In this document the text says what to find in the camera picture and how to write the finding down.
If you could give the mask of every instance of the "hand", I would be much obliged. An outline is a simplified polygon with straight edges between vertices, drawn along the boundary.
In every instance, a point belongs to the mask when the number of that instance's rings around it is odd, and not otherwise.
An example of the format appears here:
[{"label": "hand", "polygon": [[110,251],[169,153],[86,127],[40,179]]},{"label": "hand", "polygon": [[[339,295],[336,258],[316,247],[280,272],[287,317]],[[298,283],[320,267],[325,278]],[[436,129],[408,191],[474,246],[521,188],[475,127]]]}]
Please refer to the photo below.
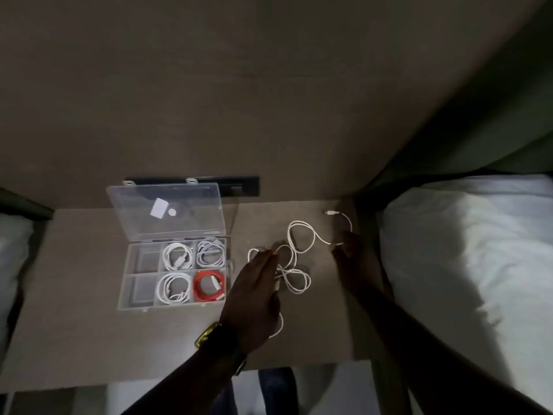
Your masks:
[{"label": "hand", "polygon": [[353,295],[366,285],[384,292],[383,274],[374,248],[349,231],[342,233],[342,241],[332,250],[342,284]]},{"label": "hand", "polygon": [[249,354],[276,330],[280,301],[275,291],[278,256],[259,252],[238,274],[219,322],[234,329],[240,349]]}]

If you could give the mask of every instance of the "mattress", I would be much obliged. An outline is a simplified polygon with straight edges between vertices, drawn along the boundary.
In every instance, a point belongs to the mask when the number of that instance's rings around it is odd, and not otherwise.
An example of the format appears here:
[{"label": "mattress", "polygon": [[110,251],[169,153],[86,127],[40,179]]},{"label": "mattress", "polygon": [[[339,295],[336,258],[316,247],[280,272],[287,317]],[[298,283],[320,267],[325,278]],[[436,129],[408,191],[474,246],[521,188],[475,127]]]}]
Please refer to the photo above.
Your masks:
[{"label": "mattress", "polygon": [[398,304],[553,411],[552,180],[482,176],[412,188],[379,227]]}]

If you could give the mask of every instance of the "red cable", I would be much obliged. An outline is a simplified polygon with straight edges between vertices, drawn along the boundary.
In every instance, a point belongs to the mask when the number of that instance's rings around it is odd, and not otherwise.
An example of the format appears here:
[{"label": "red cable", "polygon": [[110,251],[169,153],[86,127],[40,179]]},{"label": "red cable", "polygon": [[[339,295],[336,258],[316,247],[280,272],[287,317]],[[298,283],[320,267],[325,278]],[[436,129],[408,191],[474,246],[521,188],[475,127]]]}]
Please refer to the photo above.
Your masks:
[{"label": "red cable", "polygon": [[[202,281],[202,278],[211,276],[217,278],[221,289],[214,294],[206,294],[204,293],[204,290],[202,290],[200,282]],[[192,282],[192,292],[194,293],[194,298],[197,301],[201,301],[202,303],[205,303],[207,301],[217,301],[217,299],[225,293],[225,276],[220,272],[214,271],[212,269],[200,271],[196,274],[196,276],[194,277],[194,281]]]}]

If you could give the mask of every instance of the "person's leg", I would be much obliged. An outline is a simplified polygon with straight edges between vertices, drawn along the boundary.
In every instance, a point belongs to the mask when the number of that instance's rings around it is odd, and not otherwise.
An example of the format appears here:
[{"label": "person's leg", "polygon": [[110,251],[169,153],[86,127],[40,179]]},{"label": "person's leg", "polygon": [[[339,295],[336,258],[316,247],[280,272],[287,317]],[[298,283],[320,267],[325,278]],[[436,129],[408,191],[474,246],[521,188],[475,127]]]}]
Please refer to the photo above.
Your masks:
[{"label": "person's leg", "polygon": [[296,378],[289,367],[259,370],[259,385],[267,415],[299,415]]},{"label": "person's leg", "polygon": [[213,401],[211,410],[208,412],[210,415],[238,415],[236,410],[236,403],[234,401],[234,390],[232,389],[232,382],[228,382],[221,393]]}]

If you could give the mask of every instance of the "tangled white cable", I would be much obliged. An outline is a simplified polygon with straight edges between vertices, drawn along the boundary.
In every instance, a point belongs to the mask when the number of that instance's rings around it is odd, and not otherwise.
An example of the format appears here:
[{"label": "tangled white cable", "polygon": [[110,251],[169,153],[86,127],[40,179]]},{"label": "tangled white cable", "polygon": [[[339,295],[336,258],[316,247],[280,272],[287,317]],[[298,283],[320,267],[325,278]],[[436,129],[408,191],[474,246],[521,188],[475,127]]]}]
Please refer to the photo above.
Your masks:
[{"label": "tangled white cable", "polygon": [[[171,294],[171,283],[175,279],[182,278],[186,281],[186,290],[180,293]],[[192,277],[184,272],[169,272],[161,277],[156,286],[156,296],[159,301],[165,304],[185,303],[190,299],[192,288]]]},{"label": "tangled white cable", "polygon": [[[351,220],[349,219],[349,217],[347,215],[345,215],[344,213],[342,213],[340,211],[328,210],[328,211],[325,211],[325,214],[326,215],[338,215],[338,214],[343,215],[349,223],[349,231],[353,231],[353,224],[351,223]],[[303,251],[300,251],[300,250],[296,249],[296,247],[294,246],[294,241],[292,240],[292,228],[298,227],[298,226],[307,227],[309,230],[311,230],[313,232],[313,240],[311,241],[311,244],[307,247],[307,249],[304,249]],[[315,239],[316,238],[318,238],[324,244],[328,244],[328,245],[331,244],[330,242],[327,242],[327,241],[323,240],[321,238],[321,236],[319,236],[319,234],[314,230],[313,226],[310,225],[309,223],[306,223],[305,221],[301,221],[301,220],[294,220],[290,224],[288,224],[288,230],[287,230],[288,243],[287,244],[281,244],[276,249],[277,252],[283,247],[287,247],[288,249],[290,249],[290,253],[291,253],[290,260],[288,261],[288,263],[285,266],[282,266],[281,264],[277,265],[276,270],[278,272],[280,272],[280,274],[275,276],[275,278],[276,279],[283,278],[288,290],[290,290],[291,293],[294,293],[294,294],[305,293],[305,291],[311,286],[311,277],[309,276],[309,274],[305,271],[302,271],[299,268],[296,268],[296,265],[298,264],[298,255],[301,254],[301,253],[305,253],[309,249],[311,249],[313,247],[313,245],[315,244]],[[253,252],[259,252],[259,249],[252,248],[248,251],[248,262],[251,261]],[[300,275],[302,275],[304,277],[304,286],[303,286],[303,288],[294,287],[292,285],[292,283],[290,282],[290,280],[288,279],[289,274],[300,274]],[[281,321],[280,329],[269,337],[276,336],[277,334],[280,333],[280,331],[284,327],[284,318],[282,316],[282,313],[279,313],[279,317],[280,317],[280,321]]]},{"label": "tangled white cable", "polygon": [[[196,263],[201,268],[220,268],[225,264],[225,252],[225,245],[223,242],[215,237],[207,237],[198,243]],[[213,263],[206,262],[204,255],[212,253],[220,253],[219,258]]]},{"label": "tangled white cable", "polygon": [[[182,256],[179,256],[175,263],[171,263],[171,252],[175,249],[183,249],[184,253]],[[187,244],[182,243],[171,243],[165,249],[163,249],[162,259],[165,269],[168,271],[178,271],[179,269],[190,269],[192,268],[192,255],[193,251]]]}]

